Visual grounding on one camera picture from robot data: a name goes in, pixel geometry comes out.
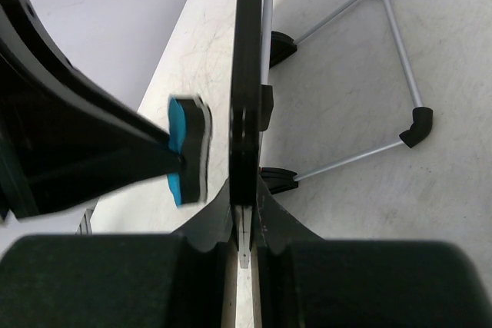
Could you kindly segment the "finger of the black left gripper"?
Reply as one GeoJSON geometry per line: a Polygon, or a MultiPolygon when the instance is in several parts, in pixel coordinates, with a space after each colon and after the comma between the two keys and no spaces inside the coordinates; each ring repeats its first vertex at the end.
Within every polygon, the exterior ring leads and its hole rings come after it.
{"type": "Polygon", "coordinates": [[[92,83],[29,0],[1,0],[1,213],[67,210],[177,173],[168,134],[92,83]]]}

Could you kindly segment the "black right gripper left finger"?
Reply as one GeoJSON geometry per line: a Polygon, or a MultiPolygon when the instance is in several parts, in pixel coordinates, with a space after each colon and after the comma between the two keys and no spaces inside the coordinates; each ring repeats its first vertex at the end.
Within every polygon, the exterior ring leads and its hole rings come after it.
{"type": "Polygon", "coordinates": [[[1,325],[233,327],[236,272],[224,185],[169,234],[17,240],[1,261],[1,325]]]}

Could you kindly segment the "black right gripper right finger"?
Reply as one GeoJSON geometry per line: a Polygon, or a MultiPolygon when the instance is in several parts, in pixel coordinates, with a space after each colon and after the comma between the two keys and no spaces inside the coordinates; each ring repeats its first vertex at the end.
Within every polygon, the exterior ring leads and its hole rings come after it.
{"type": "Polygon", "coordinates": [[[453,244],[325,240],[258,184],[251,277],[256,327],[489,327],[491,302],[453,244]]]}

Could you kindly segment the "blue whiteboard eraser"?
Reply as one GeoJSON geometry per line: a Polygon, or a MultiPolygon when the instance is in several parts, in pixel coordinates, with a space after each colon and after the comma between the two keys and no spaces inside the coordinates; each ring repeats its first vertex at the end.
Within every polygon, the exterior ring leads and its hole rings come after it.
{"type": "Polygon", "coordinates": [[[198,97],[172,97],[168,102],[169,149],[182,163],[168,175],[177,207],[203,202],[208,196],[208,159],[212,137],[211,110],[198,97]]]}

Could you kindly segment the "black framed whiteboard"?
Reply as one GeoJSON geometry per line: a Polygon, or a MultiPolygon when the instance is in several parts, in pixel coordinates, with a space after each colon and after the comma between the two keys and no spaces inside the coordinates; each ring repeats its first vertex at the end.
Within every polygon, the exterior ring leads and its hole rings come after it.
{"type": "Polygon", "coordinates": [[[237,0],[231,73],[229,182],[233,206],[257,197],[262,0],[237,0]]]}

